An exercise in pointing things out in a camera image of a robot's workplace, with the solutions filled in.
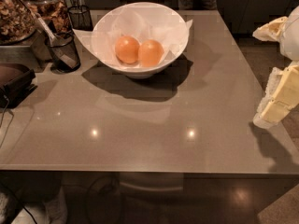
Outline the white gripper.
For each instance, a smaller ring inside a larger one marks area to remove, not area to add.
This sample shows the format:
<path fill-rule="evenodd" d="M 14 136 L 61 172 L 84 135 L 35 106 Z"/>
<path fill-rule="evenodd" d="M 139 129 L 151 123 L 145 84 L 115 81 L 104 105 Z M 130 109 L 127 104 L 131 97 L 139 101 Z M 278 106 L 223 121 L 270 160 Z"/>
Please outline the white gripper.
<path fill-rule="evenodd" d="M 299 61 L 299 7 L 291 12 L 288 19 L 286 16 L 274 19 L 257 28 L 252 36 L 261 41 L 278 42 L 279 39 L 280 53 L 292 61 Z M 253 124 L 269 129 L 282 121 L 298 104 L 299 62 L 291 62 L 284 70 L 274 67 Z"/>

